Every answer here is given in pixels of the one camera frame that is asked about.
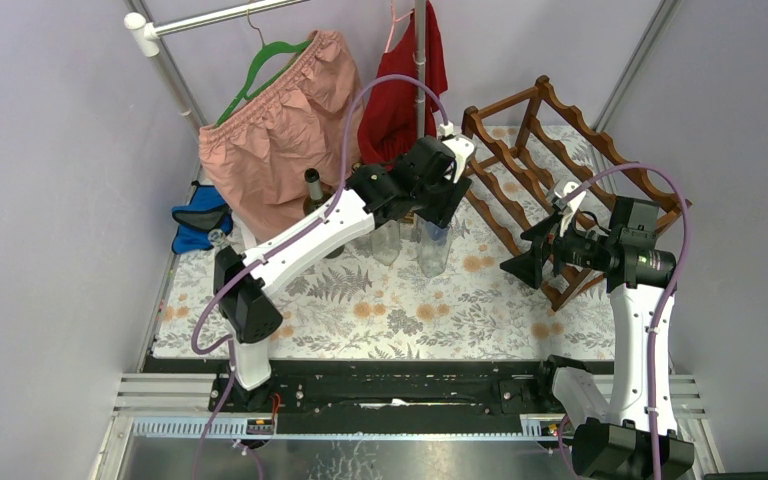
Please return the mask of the small clear bottle bluish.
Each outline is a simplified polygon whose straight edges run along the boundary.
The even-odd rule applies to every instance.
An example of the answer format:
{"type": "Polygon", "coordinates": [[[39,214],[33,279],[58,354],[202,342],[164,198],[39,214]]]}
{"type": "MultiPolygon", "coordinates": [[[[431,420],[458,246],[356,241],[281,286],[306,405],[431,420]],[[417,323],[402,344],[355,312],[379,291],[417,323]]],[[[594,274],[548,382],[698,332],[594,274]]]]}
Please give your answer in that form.
{"type": "Polygon", "coordinates": [[[417,260],[420,270],[427,278],[439,276],[447,267],[453,239],[452,229],[441,228],[425,220],[418,229],[420,240],[417,260]]]}

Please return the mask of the small clear glass bottle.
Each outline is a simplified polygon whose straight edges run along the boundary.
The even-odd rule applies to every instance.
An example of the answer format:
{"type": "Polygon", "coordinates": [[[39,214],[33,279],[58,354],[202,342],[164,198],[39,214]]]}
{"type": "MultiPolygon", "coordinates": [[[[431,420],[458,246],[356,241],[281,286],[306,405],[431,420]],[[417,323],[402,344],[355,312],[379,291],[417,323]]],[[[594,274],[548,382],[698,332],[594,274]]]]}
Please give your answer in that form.
{"type": "Polygon", "coordinates": [[[382,265],[390,266],[401,252],[400,225],[390,220],[370,234],[372,257],[382,265]]]}

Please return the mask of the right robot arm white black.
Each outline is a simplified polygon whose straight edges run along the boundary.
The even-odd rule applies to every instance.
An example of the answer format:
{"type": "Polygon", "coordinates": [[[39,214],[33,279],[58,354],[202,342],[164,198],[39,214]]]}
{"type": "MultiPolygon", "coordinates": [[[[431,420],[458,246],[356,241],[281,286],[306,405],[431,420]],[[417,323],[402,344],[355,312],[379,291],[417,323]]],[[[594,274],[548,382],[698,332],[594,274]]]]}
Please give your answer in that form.
{"type": "Polygon", "coordinates": [[[551,355],[533,386],[543,410],[564,408],[573,429],[562,450],[574,474],[590,479],[678,479],[692,469],[694,446],[678,434],[670,395],[668,333],[677,260],[656,247],[658,207],[617,199],[606,234],[576,229],[569,208],[522,235],[529,250],[501,269],[536,288],[543,267],[565,264],[604,274],[615,327],[613,384],[604,396],[583,362],[551,355]]]}

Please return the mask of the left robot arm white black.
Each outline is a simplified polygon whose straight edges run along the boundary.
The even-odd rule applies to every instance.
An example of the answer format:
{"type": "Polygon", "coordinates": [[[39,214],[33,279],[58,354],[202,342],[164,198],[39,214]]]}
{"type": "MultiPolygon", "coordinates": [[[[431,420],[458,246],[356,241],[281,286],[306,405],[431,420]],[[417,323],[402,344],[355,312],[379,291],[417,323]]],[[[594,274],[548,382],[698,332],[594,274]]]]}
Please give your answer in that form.
{"type": "Polygon", "coordinates": [[[333,251],[409,212],[448,227],[471,186],[464,171],[475,151],[463,135],[424,137],[391,167],[359,167],[339,194],[272,240],[243,253],[218,251],[216,307],[231,336],[231,395],[242,408],[256,411],[269,401],[268,339],[283,321],[275,297],[333,251]]]}

